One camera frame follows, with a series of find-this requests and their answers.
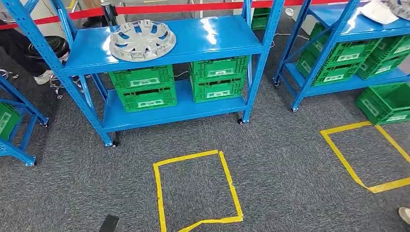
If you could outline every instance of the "silver wheel cover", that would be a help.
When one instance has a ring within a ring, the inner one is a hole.
[[[166,24],[151,20],[123,24],[110,37],[111,54],[132,62],[161,57],[176,44],[176,37]]]

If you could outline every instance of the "red barrier rope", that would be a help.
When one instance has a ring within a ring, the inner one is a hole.
[[[343,2],[343,0],[313,0],[312,4],[326,4]],[[191,12],[191,11],[215,11],[215,10],[229,10],[229,9],[241,9],[242,2],[215,2],[215,3],[203,3],[203,4],[177,4],[177,5],[155,5],[155,6],[117,6],[116,10],[119,15],[127,14],[145,14],[145,13],[172,13],[172,12]],[[297,6],[302,5],[303,0],[285,0],[284,6]],[[252,7],[263,8],[271,7],[271,0],[254,1]],[[71,19],[88,18],[92,16],[103,15],[102,8],[94,8],[89,10],[77,11],[70,13]],[[34,21],[35,24],[47,24],[59,22],[57,16],[51,16],[47,18],[40,18]],[[17,23],[11,23],[7,25],[1,25],[0,30],[17,28]]]

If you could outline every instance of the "gray carpet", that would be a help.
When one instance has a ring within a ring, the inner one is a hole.
[[[289,32],[292,23],[283,16],[278,32]],[[120,218],[118,232],[158,232],[152,164],[212,149],[225,153],[244,220],[193,231],[410,231],[397,214],[410,206],[410,186],[377,194],[362,188],[319,133],[366,120],[354,105],[361,90],[307,98],[290,112],[285,86],[270,83],[286,37],[275,42],[249,124],[239,126],[238,115],[227,114],[126,130],[114,134],[117,148],[103,146],[67,94],[56,100],[2,53],[0,66],[20,74],[13,84],[51,119],[49,128],[35,129],[28,147],[37,166],[0,158],[0,231],[96,232],[112,214]],[[178,74],[186,66],[174,69]],[[383,128],[410,153],[410,123]],[[331,138],[369,186],[410,174],[410,164],[373,127]],[[164,165],[160,173],[168,231],[235,216],[218,156]]]

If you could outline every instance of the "yellow tape square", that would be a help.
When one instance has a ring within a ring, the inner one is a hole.
[[[194,159],[194,158],[209,156],[209,155],[217,155],[217,154],[219,154],[220,161],[221,161],[222,167],[223,167],[223,171],[225,172],[226,179],[228,180],[229,189],[231,191],[232,198],[233,198],[234,204],[235,204],[235,209],[236,209],[236,212],[237,212],[238,215],[234,216],[234,217],[227,217],[227,218],[224,217],[224,218],[221,218],[221,219],[206,219],[206,220],[198,221],[198,222],[196,222],[196,223],[194,223],[194,224],[192,224],[188,227],[185,227],[185,228],[179,230],[179,232],[188,232],[188,231],[194,229],[195,227],[197,227],[197,226],[199,226],[203,223],[231,223],[231,222],[243,221],[243,213],[242,213],[241,206],[239,204],[238,195],[236,194],[235,187],[232,184],[232,177],[231,177],[231,174],[229,172],[228,165],[226,163],[223,152],[218,151],[218,150],[212,150],[212,151],[206,151],[206,152],[187,155],[187,156],[171,158],[171,159],[163,160],[163,161],[160,161],[160,162],[157,162],[157,163],[153,164],[154,173],[155,173],[155,181],[156,181],[156,184],[157,184],[158,212],[159,212],[159,216],[160,216],[161,232],[166,232],[166,223],[165,223],[165,212],[164,212],[164,204],[163,204],[163,199],[162,199],[161,176],[160,176],[159,167],[161,165],[165,165],[165,164],[169,164],[169,163],[173,163],[173,162],[189,160],[189,159]]]
[[[336,153],[337,157],[339,160],[342,162],[343,166],[345,166],[346,170],[349,172],[350,176],[353,178],[353,180],[356,181],[359,185],[362,187],[368,189],[369,191],[373,193],[378,193],[378,192],[383,192],[386,190],[391,190],[395,188],[399,188],[402,186],[410,185],[410,177],[403,178],[400,180],[396,181],[391,181],[387,182],[381,185],[376,185],[372,187],[366,187],[362,180],[357,176],[357,174],[354,172],[353,168],[350,166],[350,164],[347,162],[345,157],[342,155],[340,150],[336,147],[335,143],[330,139],[329,134],[337,133],[337,132],[342,132],[342,131],[347,131],[347,130],[352,130],[356,128],[360,128],[363,126],[371,126],[371,122],[366,121],[366,122],[359,122],[359,123],[354,123],[346,126],[341,126],[341,127],[336,127],[336,128],[331,128],[327,130],[322,130],[320,133],[322,134],[323,138],[326,140],[326,142],[330,145],[334,153]],[[410,156],[405,152],[399,144],[379,125],[375,126],[376,129],[397,149],[397,151],[408,161],[410,162]]]

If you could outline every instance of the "electrical cable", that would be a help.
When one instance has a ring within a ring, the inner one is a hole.
[[[273,35],[272,46],[270,46],[270,48],[275,46],[275,41],[274,40],[275,40],[275,36],[277,36],[277,35],[291,35],[291,34],[276,33],[275,35]],[[298,35],[297,37],[303,38],[305,40],[309,40],[309,38],[306,38],[305,36]]]

